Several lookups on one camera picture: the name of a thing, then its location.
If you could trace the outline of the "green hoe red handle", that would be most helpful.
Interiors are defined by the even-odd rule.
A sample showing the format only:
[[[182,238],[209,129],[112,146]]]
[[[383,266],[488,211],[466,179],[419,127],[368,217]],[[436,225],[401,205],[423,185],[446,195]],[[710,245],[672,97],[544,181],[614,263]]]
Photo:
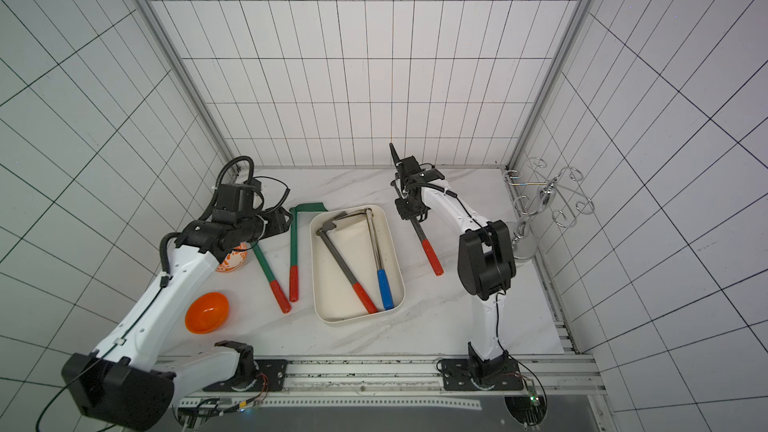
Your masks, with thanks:
[[[301,213],[321,213],[328,209],[322,202],[307,202],[298,204],[289,209],[292,222],[290,225],[290,270],[289,270],[289,301],[297,302],[299,300],[299,246],[298,246],[298,216]]]
[[[273,293],[273,296],[275,300],[277,301],[277,304],[283,314],[288,314],[292,307],[290,305],[290,302],[288,298],[286,297],[281,285],[279,284],[278,280],[276,279],[271,266],[269,265],[267,258],[260,248],[259,244],[257,242],[253,242],[251,245],[251,250],[253,251],[264,276],[266,277],[270,289]]]

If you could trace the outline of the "grey speckled hoe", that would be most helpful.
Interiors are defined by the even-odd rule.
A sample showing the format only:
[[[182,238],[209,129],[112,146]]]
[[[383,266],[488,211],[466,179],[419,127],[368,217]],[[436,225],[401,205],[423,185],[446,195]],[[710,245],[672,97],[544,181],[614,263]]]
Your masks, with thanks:
[[[359,283],[353,271],[351,270],[350,266],[348,265],[348,263],[340,253],[339,249],[337,248],[337,246],[335,245],[335,243],[330,237],[330,232],[332,230],[335,230],[336,228],[337,228],[336,221],[334,219],[329,219],[323,223],[320,229],[316,232],[316,235],[322,240],[322,242],[330,252],[331,256],[335,260],[336,264],[342,270],[342,273],[346,277],[347,281],[350,283],[352,289],[355,291],[358,299],[362,303],[367,313],[375,314],[378,312],[376,305],[371,300],[370,296],[367,294],[364,287]]]
[[[441,265],[441,262],[437,254],[434,251],[434,248],[431,245],[431,242],[427,238],[426,233],[423,230],[423,227],[421,226],[421,223],[417,218],[412,218],[410,222],[417,234],[418,240],[421,244],[421,247],[427,257],[427,260],[430,266],[432,267],[432,270],[434,271],[436,276],[442,276],[444,274],[444,269]]]

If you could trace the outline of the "cream plastic storage tray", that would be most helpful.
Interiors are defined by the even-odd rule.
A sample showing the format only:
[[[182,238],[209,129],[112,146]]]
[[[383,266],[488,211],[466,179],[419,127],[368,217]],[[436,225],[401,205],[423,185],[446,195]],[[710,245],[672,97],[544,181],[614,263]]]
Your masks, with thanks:
[[[330,237],[376,305],[378,312],[375,314],[367,313],[342,270],[316,235],[327,220],[334,219],[342,212],[363,208],[371,208],[373,211],[381,256],[394,300],[393,309],[385,310],[382,304],[377,268],[365,216],[353,217],[347,224],[336,223],[337,228],[330,232]],[[322,322],[333,326],[346,325],[355,321],[392,315],[403,306],[406,298],[405,283],[383,208],[377,205],[361,205],[323,212],[310,222],[309,238],[314,307],[316,315]]]

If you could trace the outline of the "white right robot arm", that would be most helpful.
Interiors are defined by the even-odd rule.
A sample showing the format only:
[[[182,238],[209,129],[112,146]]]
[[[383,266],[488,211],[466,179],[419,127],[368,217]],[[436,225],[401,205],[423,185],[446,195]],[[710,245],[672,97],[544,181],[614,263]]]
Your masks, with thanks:
[[[473,297],[467,369],[476,388],[490,390],[505,375],[519,373],[500,337],[506,293],[517,273],[510,230],[504,221],[492,221],[468,207],[434,166],[400,157],[394,144],[389,150],[396,210],[412,225],[435,274],[444,269],[422,223],[437,212],[457,236],[458,278]]]

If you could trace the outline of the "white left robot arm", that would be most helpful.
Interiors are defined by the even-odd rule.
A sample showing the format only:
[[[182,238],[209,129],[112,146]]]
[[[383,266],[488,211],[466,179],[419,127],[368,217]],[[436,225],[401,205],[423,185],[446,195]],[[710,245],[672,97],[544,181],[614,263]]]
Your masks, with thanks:
[[[239,412],[266,396],[270,380],[246,343],[219,341],[195,357],[156,366],[166,336],[225,259],[289,229],[292,217],[284,202],[265,204],[254,170],[249,156],[224,165],[201,216],[161,238],[161,271],[138,302],[91,352],[68,358],[61,370],[63,389],[81,415],[103,422],[107,430],[146,431],[167,409],[212,385],[244,397],[228,406],[210,399],[210,410],[197,408],[192,418]]]

